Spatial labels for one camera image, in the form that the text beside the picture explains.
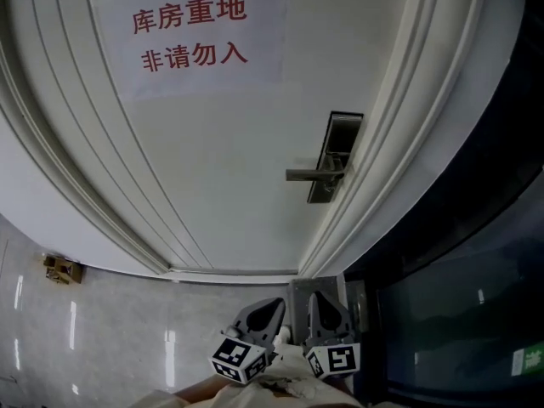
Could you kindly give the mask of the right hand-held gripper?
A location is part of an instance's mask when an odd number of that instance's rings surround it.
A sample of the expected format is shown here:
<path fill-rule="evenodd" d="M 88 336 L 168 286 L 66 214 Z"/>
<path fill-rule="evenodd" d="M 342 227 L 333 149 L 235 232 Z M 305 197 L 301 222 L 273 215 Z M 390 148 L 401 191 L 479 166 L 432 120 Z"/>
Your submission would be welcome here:
<path fill-rule="evenodd" d="M 309 338 L 303 356 L 318 379 L 345 378 L 360 370 L 360 343 L 348 310 L 326 292 L 314 292 L 308 303 Z"/>

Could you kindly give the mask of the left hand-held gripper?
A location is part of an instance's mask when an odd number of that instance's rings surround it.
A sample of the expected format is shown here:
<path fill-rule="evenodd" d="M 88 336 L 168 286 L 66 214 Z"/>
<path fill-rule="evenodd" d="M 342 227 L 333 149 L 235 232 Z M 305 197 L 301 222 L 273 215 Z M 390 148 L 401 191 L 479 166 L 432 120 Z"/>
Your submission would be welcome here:
<path fill-rule="evenodd" d="M 283 298 L 260 300 L 242 309 L 234 326 L 221 331 L 208 360 L 213 371 L 234 383 L 247 385 L 272 363 L 274 339 L 286 312 Z"/>

